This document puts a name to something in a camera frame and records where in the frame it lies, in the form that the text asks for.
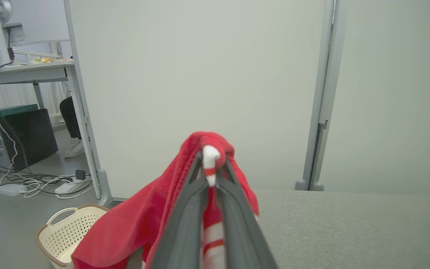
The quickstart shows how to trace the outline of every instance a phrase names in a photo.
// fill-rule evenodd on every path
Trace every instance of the white sneaker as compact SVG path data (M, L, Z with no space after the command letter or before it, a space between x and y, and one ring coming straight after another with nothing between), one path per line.
M64 153L64 157L73 158L84 152L84 144L82 144L82 140L78 139L78 141L72 146L72 148Z

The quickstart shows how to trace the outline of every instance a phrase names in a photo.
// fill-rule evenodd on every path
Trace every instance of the power strip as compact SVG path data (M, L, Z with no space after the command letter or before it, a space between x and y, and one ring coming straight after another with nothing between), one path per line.
M75 191L78 187L82 185L84 181L80 179L74 179L73 182L64 183L62 186L56 189L56 194L69 194Z

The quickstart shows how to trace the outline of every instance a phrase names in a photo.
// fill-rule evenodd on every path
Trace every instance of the red and white striped cloth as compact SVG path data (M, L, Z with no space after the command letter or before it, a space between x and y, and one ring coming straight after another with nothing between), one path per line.
M203 170L208 184L215 185L216 169L229 161L255 216L258 216L256 196L235 162L234 148L216 133L193 133L158 179L92 226L72 254L74 268L125 269L128 257L140 247L143 247L145 267L149 267L184 180L200 150L203 151ZM225 268L222 215L216 206L215 194L216 189L210 188L208 206L203 213L203 269Z

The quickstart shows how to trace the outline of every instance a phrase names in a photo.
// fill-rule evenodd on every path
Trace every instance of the person's leg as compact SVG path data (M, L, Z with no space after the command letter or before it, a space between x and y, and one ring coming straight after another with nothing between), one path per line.
M69 97L61 102L61 114L66 122L67 130L72 138L78 138L77 142L71 149L64 153L64 157L72 158L84 152L84 145L78 129L77 116L75 115L74 103L72 97Z
M61 114L64 118L64 121L66 122L67 130L68 133L70 133L70 137L81 139L72 97L64 99L59 107L61 108Z

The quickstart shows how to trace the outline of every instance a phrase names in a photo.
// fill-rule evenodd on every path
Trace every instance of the white cloth tip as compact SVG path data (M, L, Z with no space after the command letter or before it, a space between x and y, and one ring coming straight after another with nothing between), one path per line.
M203 169L210 187L215 186L216 183L215 164L220 159L220 156L220 152L215 147L211 145L203 146Z
M208 181L208 186L214 187L215 182L216 182L216 177L215 176L209 176L209 177L207 177L207 181Z

